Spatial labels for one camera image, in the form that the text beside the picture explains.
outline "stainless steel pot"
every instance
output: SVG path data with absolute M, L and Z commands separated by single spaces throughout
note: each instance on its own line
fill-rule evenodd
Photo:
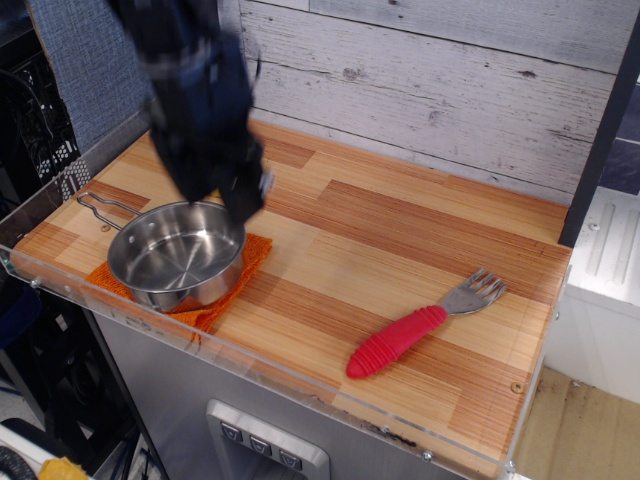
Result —
M 85 202 L 87 196 L 138 217 L 120 227 Z M 227 293 L 242 274 L 244 226 L 232 224 L 222 205 L 178 202 L 140 213 L 91 192 L 79 195 L 78 202 L 120 230 L 109 247 L 109 268 L 142 304 L 161 312 L 204 306 Z

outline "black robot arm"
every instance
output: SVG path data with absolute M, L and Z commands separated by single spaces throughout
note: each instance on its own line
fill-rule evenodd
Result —
M 232 220 L 245 222 L 269 181 L 247 130 L 253 96 L 240 43 L 220 30 L 216 0 L 107 1 L 151 79 L 151 137 L 178 190 L 194 202 L 218 189 Z

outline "wooden cutting board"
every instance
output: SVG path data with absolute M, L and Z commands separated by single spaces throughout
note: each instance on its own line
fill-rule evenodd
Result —
M 282 128 L 252 128 L 276 183 L 247 231 L 274 247 L 211 333 L 330 387 L 318 393 L 323 402 L 389 442 L 430 449 L 471 477 L 497 476 L 568 265 L 571 250 L 557 244 L 566 207 Z M 148 136 L 84 190 L 142 211 L 181 199 Z M 123 224 L 131 218 L 106 211 Z M 17 250 L 85 278 L 117 233 L 103 227 L 69 201 Z M 349 356 L 369 335 L 437 303 L 479 267 L 508 282 L 498 302 L 449 318 L 374 377 L 346 377 Z

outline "fork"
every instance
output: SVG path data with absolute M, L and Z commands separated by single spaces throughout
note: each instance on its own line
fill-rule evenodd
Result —
M 442 325 L 449 315 L 474 313 L 495 302 L 507 284 L 481 268 L 451 290 L 439 305 L 421 308 L 374 333 L 351 355 L 349 378 L 378 373 L 406 352 L 413 344 Z

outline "pot handle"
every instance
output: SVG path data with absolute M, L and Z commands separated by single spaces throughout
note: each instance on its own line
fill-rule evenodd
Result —
M 105 200 L 104 198 L 99 197 L 98 195 L 96 195 L 96 194 L 95 194 L 95 193 L 93 193 L 93 192 L 85 192 L 85 193 L 82 193 L 82 194 L 78 195 L 77 200 L 78 200 L 78 203 L 79 203 L 80 205 L 84 205 L 85 207 L 90 208 L 90 209 L 93 211 L 93 214 L 94 214 L 97 218 L 99 218 L 100 220 L 102 220 L 102 221 L 103 221 L 103 222 L 105 222 L 105 223 L 108 223 L 109 225 L 111 225 L 111 226 L 112 226 L 113 228 L 115 228 L 116 230 L 122 230 L 122 227 L 121 227 L 120 225 L 117 225 L 117 224 L 113 223 L 111 220 L 109 220 L 109 219 L 107 219 L 107 218 L 103 217 L 102 215 L 100 215 L 100 214 L 98 213 L 98 209 L 97 209 L 96 207 L 94 207 L 94 206 L 93 206 L 93 205 L 91 205 L 90 203 L 87 203 L 87 202 L 85 202 L 84 200 L 82 200 L 82 199 L 83 199 L 84 197 L 86 197 L 86 196 L 93 197 L 93 198 L 95 198 L 97 201 L 99 201 L 100 203 L 105 203 L 105 204 L 107 204 L 107 205 L 116 205 L 116 206 L 118 206 L 118 207 L 120 207 L 120 208 L 124 208 L 125 210 L 128 210 L 128 211 L 129 211 L 129 212 L 131 212 L 131 213 L 135 213 L 136 215 L 141 215 L 141 213 L 140 213 L 138 210 L 136 210 L 136 209 L 134 209 L 134 208 L 131 208 L 131 207 L 129 207 L 128 205 L 125 205 L 124 203 L 120 203 L 120 202 L 117 202 L 117 201 L 115 201 L 115 200 Z

